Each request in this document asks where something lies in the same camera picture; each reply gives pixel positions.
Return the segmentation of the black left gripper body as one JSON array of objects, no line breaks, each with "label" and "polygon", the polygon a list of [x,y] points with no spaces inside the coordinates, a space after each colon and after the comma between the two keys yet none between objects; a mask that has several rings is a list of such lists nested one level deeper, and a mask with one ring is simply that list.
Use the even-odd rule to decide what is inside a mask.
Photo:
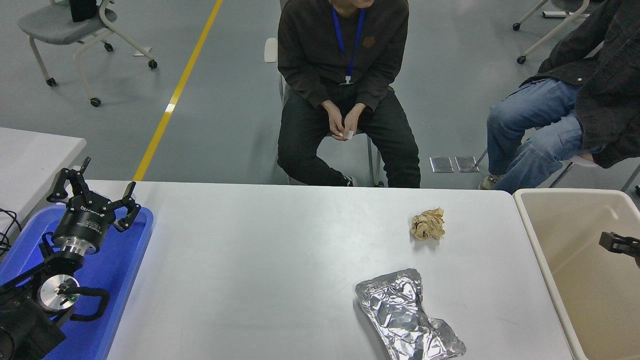
[{"label": "black left gripper body", "polygon": [[100,194],[89,203],[83,196],[73,196],[67,203],[66,212],[52,235],[55,245],[61,246],[65,239],[81,239],[93,246],[105,240],[110,224],[115,221],[114,210],[103,210],[110,202]]}]

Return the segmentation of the person's right hand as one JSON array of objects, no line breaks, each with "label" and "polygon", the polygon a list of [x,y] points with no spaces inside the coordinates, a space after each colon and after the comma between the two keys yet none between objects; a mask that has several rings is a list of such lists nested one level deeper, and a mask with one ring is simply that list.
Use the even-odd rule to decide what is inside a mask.
[{"label": "person's right hand", "polygon": [[340,109],[331,100],[325,100],[320,105],[327,112],[329,132],[332,137],[338,141],[345,141],[345,128]]}]

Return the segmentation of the person's left hand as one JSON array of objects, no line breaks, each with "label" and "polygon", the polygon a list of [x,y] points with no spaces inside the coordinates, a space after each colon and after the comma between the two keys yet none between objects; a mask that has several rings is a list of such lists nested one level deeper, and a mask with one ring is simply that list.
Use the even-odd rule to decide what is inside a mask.
[{"label": "person's left hand", "polygon": [[352,139],[352,137],[357,133],[359,119],[365,109],[365,104],[356,103],[344,117],[342,137],[345,141]]}]

